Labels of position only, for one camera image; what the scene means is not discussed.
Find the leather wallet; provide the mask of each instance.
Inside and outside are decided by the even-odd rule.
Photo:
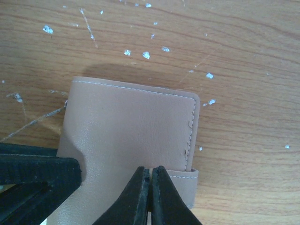
[[[192,208],[199,111],[200,99],[194,93],[75,77],[58,156],[79,161],[82,185],[47,224],[93,224],[116,201],[138,166],[163,165]]]

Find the wood grain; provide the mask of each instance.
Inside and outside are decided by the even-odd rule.
[[[192,91],[216,100],[200,113],[195,215],[204,225],[300,225],[300,2],[151,4],[1,1],[0,138],[61,108],[73,76]],[[7,142],[57,148],[62,121],[63,112]]]

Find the scratch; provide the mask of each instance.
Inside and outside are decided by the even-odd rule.
[[[24,102],[23,102],[23,99],[21,97],[21,95],[19,93],[11,93],[11,94],[8,94],[6,95],[6,97],[10,97],[10,96],[13,96],[14,99],[18,102],[18,103],[21,103],[22,104],[22,111],[23,111],[23,114],[24,114],[24,117],[25,117],[25,123],[27,123],[27,115],[26,115],[26,110],[25,110],[25,106],[24,106]]]
[[[94,41],[95,47],[98,48],[98,45],[97,45],[97,43],[96,43],[96,40],[95,40],[95,38],[94,38],[94,35],[93,35],[92,30],[91,30],[91,28],[90,28],[90,25],[89,25],[89,23],[88,23],[88,19],[86,18],[85,14],[84,14],[83,8],[80,8],[79,11],[80,11],[80,13],[82,14],[82,16],[83,16],[83,18],[84,18],[84,21],[85,21],[85,23],[86,23],[86,26],[87,26],[87,28],[88,28],[88,30],[89,30],[90,38]]]
[[[0,140],[0,143],[1,142],[5,142],[8,138],[11,138],[13,136],[15,136],[16,134],[20,133],[21,131],[25,130],[26,128],[30,127],[31,125],[34,125],[40,121],[42,121],[43,119],[47,118],[47,117],[51,117],[51,116],[54,116],[56,114],[58,114],[60,111],[62,111],[65,107],[61,107],[59,109],[56,109],[50,113],[47,113],[47,114],[44,114],[42,115],[41,117],[37,118],[36,120],[33,120],[31,121],[30,123],[26,124],[25,126],[23,126],[22,128],[18,129],[17,131],[15,132],[12,132],[10,135],[8,135],[7,137],[4,137]]]
[[[59,90],[49,90],[49,92],[51,93],[51,94],[53,94],[53,93],[59,93],[59,94],[61,94],[61,95],[68,95],[68,93],[66,93],[65,91],[59,91]]]
[[[216,50],[218,50],[220,47],[221,47],[221,44],[220,44],[217,48],[215,48],[208,56],[206,56],[201,62],[199,62],[197,65],[195,65],[194,68],[198,67],[198,66],[201,65],[204,61],[206,61],[206,60],[208,59],[208,57],[210,57],[210,55],[213,54],[213,53],[214,53]],[[181,81],[179,81],[179,83],[181,83],[184,79],[186,79],[186,78],[188,77],[189,74],[190,74],[190,72],[189,72],[185,77],[183,77],[183,78],[181,79]]]

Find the wooden table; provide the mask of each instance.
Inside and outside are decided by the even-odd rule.
[[[298,0],[16,2],[0,3],[0,137],[39,121],[7,143],[57,148],[64,112],[40,117],[64,106],[73,76],[195,92],[195,215],[300,224]]]

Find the tan leather wallet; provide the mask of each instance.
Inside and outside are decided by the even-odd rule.
[[[72,81],[58,156],[80,162],[82,185],[49,225],[93,224],[138,166],[163,165],[192,208],[200,99],[194,93],[89,77]]]

